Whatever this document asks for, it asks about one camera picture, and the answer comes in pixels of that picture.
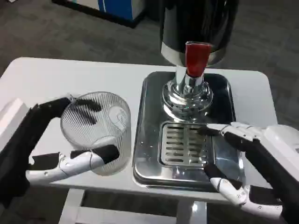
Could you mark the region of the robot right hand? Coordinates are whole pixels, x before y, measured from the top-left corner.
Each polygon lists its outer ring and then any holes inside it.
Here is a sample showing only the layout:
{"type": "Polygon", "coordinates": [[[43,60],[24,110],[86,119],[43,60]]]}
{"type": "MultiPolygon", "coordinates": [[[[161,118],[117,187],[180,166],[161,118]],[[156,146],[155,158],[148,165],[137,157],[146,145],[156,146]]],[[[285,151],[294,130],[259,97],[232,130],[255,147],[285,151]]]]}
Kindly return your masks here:
{"type": "Polygon", "coordinates": [[[257,127],[240,122],[206,124],[200,135],[222,138],[245,157],[270,189],[229,179],[216,165],[204,171],[213,187],[234,206],[254,215],[299,222],[299,132],[286,125],[257,127]]]}

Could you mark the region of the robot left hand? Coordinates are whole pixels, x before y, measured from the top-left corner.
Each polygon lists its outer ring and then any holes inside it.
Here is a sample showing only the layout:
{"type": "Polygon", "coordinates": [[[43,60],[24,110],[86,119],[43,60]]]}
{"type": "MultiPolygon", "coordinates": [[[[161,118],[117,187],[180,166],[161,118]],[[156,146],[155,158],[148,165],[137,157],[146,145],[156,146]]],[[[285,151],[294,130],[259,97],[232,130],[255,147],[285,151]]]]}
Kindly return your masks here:
{"type": "Polygon", "coordinates": [[[25,116],[0,151],[0,204],[8,208],[15,197],[23,196],[31,184],[51,183],[105,166],[120,156],[114,144],[73,150],[67,157],[61,152],[29,157],[45,129],[60,118],[71,100],[58,98],[26,108],[25,116]]]}

